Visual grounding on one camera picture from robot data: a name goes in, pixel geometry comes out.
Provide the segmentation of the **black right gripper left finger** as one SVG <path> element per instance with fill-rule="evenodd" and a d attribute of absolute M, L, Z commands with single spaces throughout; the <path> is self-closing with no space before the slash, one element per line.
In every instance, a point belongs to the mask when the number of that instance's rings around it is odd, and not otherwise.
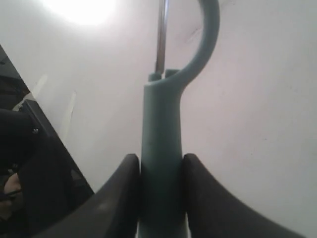
<path fill-rule="evenodd" d="M 133 238 L 140 211 L 140 167 L 125 156 L 109 180 L 75 212 L 38 238 Z"/>

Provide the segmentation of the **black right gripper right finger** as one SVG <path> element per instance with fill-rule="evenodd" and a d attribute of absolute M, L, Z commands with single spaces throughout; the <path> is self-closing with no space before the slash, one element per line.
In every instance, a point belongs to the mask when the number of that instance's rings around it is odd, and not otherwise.
<path fill-rule="evenodd" d="M 183 158 L 184 203 L 193 238 L 300 238 L 248 207 L 195 154 Z"/>

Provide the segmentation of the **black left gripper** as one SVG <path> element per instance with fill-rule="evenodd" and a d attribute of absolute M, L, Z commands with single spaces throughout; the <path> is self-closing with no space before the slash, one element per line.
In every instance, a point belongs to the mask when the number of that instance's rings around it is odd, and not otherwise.
<path fill-rule="evenodd" d="M 74 212 L 93 191 L 56 137 L 22 112 L 0 112 L 0 234 L 29 238 Z"/>

